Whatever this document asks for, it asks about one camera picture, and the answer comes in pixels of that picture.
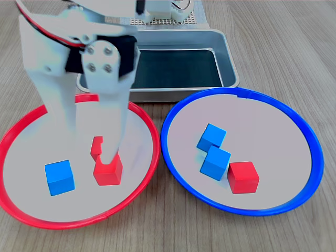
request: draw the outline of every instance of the blue block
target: blue block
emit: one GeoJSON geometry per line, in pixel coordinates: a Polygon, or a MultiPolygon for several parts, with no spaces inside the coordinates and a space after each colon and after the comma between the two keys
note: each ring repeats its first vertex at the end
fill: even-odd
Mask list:
{"type": "Polygon", "coordinates": [[[47,182],[51,196],[70,192],[75,182],[69,160],[45,165],[47,182]]]}
{"type": "Polygon", "coordinates": [[[221,147],[225,135],[225,130],[222,130],[209,123],[197,144],[197,148],[205,152],[209,151],[210,146],[219,148],[221,147]]]}
{"type": "Polygon", "coordinates": [[[209,148],[200,172],[220,181],[229,164],[231,154],[215,146],[209,148]]]}

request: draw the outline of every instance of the blue rim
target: blue rim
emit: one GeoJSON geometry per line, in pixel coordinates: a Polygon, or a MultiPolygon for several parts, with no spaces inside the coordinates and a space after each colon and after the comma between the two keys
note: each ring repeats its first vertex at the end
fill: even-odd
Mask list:
{"type": "Polygon", "coordinates": [[[293,111],[290,107],[283,104],[282,102],[267,96],[265,94],[251,91],[244,88],[214,88],[214,89],[208,89],[205,91],[201,91],[198,93],[195,93],[182,101],[180,101],[167,115],[163,126],[161,130],[161,149],[162,149],[162,155],[165,159],[165,162],[171,171],[171,173],[174,175],[174,177],[179,181],[179,183],[186,188],[190,193],[195,195],[200,200],[204,201],[205,203],[217,207],[221,210],[238,214],[238,215],[246,215],[246,216],[271,216],[271,215],[277,215],[282,214],[285,212],[288,212],[290,210],[293,210],[294,208],[302,205],[305,203],[317,190],[319,187],[322,176],[323,176],[323,170],[324,170],[324,159],[323,159],[323,151],[322,147],[320,145],[320,142],[318,138],[316,137],[313,130],[310,128],[310,126],[305,122],[305,120],[298,115],[295,111],[293,111]],[[177,170],[175,169],[173,162],[169,156],[168,152],[168,146],[167,146],[167,135],[169,127],[175,118],[175,116],[190,102],[197,100],[199,98],[205,97],[205,96],[212,96],[212,95],[218,95],[218,94],[227,94],[227,95],[237,95],[240,98],[247,98],[247,99],[253,99],[265,102],[269,105],[272,105],[279,110],[281,110],[283,113],[285,113],[292,121],[299,127],[299,129],[302,131],[304,137],[307,140],[310,154],[311,154],[311,173],[309,176],[309,179],[305,185],[305,187],[302,189],[302,191],[293,199],[290,201],[269,209],[262,209],[262,210],[245,210],[245,209],[238,209],[233,208],[229,206],[225,206],[222,204],[219,204],[205,196],[203,196],[201,193],[193,189],[187,182],[184,181],[184,179],[179,175],[177,170]]]}

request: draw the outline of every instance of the wooden table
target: wooden table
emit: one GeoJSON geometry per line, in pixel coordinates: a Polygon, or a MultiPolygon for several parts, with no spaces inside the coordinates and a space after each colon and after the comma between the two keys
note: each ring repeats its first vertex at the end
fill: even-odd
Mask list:
{"type": "MultiPolygon", "coordinates": [[[[204,1],[211,28],[223,31],[240,87],[286,103],[315,130],[324,151],[321,186],[303,206],[251,218],[197,200],[163,159],[146,190],[127,208],[89,227],[36,229],[0,210],[0,251],[336,251],[336,2],[204,1]]],[[[29,1],[55,14],[60,1],[29,1]]],[[[0,135],[41,105],[23,69],[18,11],[0,2],[0,135]]],[[[143,104],[160,130],[173,104],[143,104]]]]}

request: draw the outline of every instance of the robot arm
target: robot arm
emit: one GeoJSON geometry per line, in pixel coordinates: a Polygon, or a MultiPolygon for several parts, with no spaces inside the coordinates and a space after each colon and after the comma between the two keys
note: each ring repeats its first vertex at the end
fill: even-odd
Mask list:
{"type": "Polygon", "coordinates": [[[99,96],[101,160],[110,163],[124,134],[140,58],[133,36],[136,27],[106,24],[104,16],[82,6],[59,16],[33,15],[19,0],[17,6],[22,14],[24,67],[55,120],[58,132],[54,133],[71,146],[76,129],[76,76],[84,74],[88,88],[99,96]]]}

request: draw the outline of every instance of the red cube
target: red cube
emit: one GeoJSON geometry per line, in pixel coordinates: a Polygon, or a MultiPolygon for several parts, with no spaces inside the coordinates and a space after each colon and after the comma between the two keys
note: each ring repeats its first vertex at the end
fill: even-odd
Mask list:
{"type": "Polygon", "coordinates": [[[101,155],[101,144],[103,143],[103,137],[96,136],[93,138],[91,147],[91,157],[96,161],[97,156],[101,155]]]}
{"type": "Polygon", "coordinates": [[[252,162],[230,163],[227,179],[234,194],[255,193],[259,184],[259,175],[252,162]]]}
{"type": "Polygon", "coordinates": [[[103,164],[100,155],[96,158],[93,175],[98,185],[119,185],[121,182],[122,163],[119,154],[109,164],[103,164]]]}

